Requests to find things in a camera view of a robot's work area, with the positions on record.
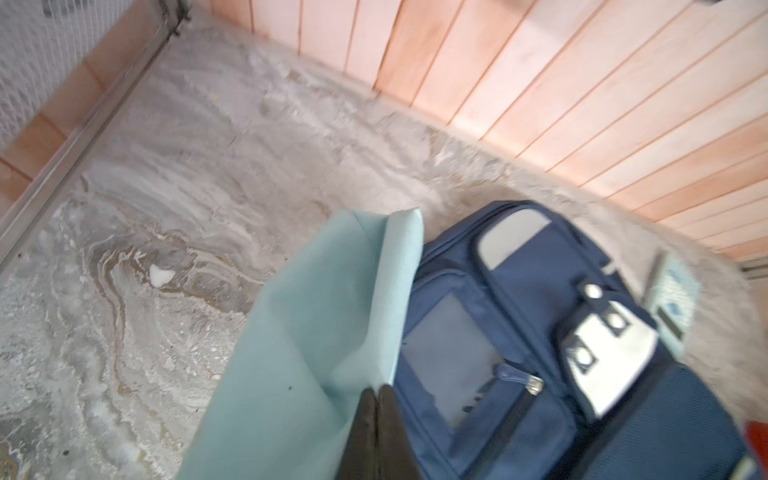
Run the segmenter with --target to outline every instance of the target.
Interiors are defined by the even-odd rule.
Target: metal frame
[[[11,264],[52,215],[61,197],[69,192],[91,152],[114,126],[121,107],[129,102],[168,38],[177,34],[179,22],[187,11],[183,1],[160,0],[156,6],[157,34],[139,59],[104,94],[90,119],[69,136],[22,196],[0,218],[0,280],[5,278]]]

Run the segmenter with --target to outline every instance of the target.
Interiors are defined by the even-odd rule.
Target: white debris
[[[170,282],[175,275],[175,270],[163,270],[154,263],[149,266],[149,283],[155,288],[160,288]]]

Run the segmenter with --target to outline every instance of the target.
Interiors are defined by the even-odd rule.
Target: zipper pull
[[[496,364],[496,367],[494,367],[494,375],[497,379],[503,382],[513,382],[525,385],[525,389],[533,396],[538,395],[544,389],[544,380],[536,375],[523,372],[506,362]]]

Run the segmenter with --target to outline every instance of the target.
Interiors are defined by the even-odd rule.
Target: zipper
[[[488,475],[498,457],[501,456],[510,439],[515,434],[520,421],[528,414],[528,410],[533,406],[538,394],[544,390],[544,380],[506,362],[496,365],[494,376],[500,382],[513,382],[523,385],[525,391],[520,399],[509,409],[504,421],[493,432],[488,443],[485,444],[485,447],[480,452],[480,456],[462,476],[462,480],[482,480]]]

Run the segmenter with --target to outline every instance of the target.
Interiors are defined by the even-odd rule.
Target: red object
[[[760,457],[763,468],[768,470],[768,423],[747,423],[746,437],[757,452],[757,456]]]

